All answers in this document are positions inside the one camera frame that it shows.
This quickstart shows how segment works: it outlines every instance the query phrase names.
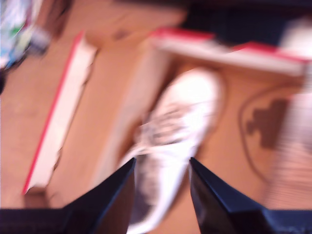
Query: open shoe box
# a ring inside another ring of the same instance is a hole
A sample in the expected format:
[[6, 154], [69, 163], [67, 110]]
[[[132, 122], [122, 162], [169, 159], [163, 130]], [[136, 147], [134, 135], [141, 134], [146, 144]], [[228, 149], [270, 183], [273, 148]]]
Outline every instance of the open shoe box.
[[[213, 35], [176, 29], [158, 30], [144, 42], [103, 42], [94, 32], [76, 38], [23, 192], [43, 189], [50, 206], [61, 207], [102, 182], [166, 85], [204, 66], [219, 74], [222, 94], [196, 157], [263, 203], [283, 113], [303, 84], [306, 60], [253, 43], [228, 49]], [[161, 233], [198, 228], [187, 183]]]

